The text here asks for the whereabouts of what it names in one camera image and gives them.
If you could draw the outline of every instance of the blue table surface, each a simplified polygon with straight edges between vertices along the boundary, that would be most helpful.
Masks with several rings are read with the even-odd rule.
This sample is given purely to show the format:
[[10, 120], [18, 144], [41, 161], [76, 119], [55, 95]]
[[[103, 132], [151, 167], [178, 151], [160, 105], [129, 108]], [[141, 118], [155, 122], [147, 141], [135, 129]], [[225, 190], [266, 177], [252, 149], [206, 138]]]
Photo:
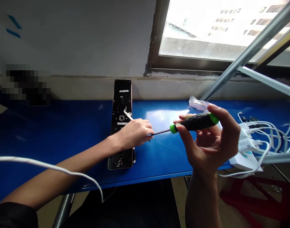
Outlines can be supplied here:
[[[274, 123], [284, 131], [290, 120], [290, 102], [211, 101], [227, 109], [238, 121], [237, 113]], [[57, 164], [110, 135], [112, 101], [54, 101], [50, 106], [10, 108], [0, 115], [0, 156], [19, 156]], [[187, 101], [133, 101], [133, 118], [148, 119], [155, 132], [169, 129], [181, 114], [200, 113]], [[88, 175], [102, 188], [189, 175], [183, 142], [179, 134], [156, 135], [136, 148], [132, 168], [108, 170], [105, 159]], [[231, 168], [226, 162], [219, 169]], [[0, 162], [0, 200], [44, 169], [29, 164]], [[66, 193], [96, 189], [80, 178]]]

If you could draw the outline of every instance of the screwdriver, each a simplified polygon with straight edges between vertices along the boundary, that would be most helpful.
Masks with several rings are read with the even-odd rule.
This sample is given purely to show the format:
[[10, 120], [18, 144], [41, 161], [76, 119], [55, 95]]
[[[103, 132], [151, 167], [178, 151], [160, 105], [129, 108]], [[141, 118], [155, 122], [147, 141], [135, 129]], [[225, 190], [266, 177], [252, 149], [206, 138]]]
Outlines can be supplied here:
[[[219, 122], [219, 119], [212, 113], [206, 112], [206, 113], [200, 113], [194, 116], [191, 116], [187, 119], [185, 119], [181, 124], [186, 127], [187, 130], [189, 131], [195, 131], [195, 130], [201, 130], [205, 128], [212, 127], [216, 125]], [[176, 125], [170, 125], [170, 128], [165, 131], [161, 131], [153, 135], [161, 134], [164, 132], [170, 131], [171, 133], [175, 134], [178, 132], [178, 129]]]

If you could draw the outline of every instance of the blue tape mark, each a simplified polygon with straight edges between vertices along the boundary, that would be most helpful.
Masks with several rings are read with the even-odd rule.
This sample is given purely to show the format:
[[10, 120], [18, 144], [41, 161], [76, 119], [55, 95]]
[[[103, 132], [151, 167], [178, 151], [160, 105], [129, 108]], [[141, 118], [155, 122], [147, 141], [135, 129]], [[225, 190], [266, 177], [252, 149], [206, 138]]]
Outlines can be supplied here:
[[15, 18], [11, 15], [8, 15], [8, 17], [11, 19], [11, 21], [15, 24], [15, 26], [18, 28], [18, 29], [22, 29], [19, 24], [17, 23], [17, 21], [15, 20]]
[[18, 38], [21, 37], [19, 34], [17, 34], [17, 33], [13, 32], [13, 31], [11, 31], [11, 30], [9, 30], [9, 29], [6, 29], [6, 31], [7, 31], [8, 33], [10, 33], [11, 35], [14, 35], [14, 36], [16, 36], [16, 37], [18, 37]]

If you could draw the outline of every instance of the small plastic packet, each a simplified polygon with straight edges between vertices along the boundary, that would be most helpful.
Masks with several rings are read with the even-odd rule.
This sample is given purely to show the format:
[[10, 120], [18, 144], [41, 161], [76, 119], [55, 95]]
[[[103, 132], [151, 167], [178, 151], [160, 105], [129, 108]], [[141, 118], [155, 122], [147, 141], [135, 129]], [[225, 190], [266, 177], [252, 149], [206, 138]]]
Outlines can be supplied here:
[[206, 111], [207, 106], [209, 105], [209, 102], [198, 100], [197, 98], [195, 98], [194, 96], [191, 95], [189, 97], [189, 105], [200, 110], [200, 111]]

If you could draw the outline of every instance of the screwdriver shaft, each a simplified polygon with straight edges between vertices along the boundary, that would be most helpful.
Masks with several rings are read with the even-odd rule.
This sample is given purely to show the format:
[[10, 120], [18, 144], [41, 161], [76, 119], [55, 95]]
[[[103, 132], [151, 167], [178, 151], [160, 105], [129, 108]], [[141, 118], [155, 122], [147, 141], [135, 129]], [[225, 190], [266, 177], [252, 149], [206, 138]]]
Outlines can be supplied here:
[[152, 135], [152, 136], [153, 136], [153, 135], [158, 135], [158, 134], [161, 134], [161, 133], [164, 133], [164, 132], [168, 132], [168, 131], [170, 131], [170, 129], [168, 129], [168, 130], [165, 130], [165, 131], [160, 131], [160, 132], [158, 132], [158, 133], [151, 134], [151, 135]]

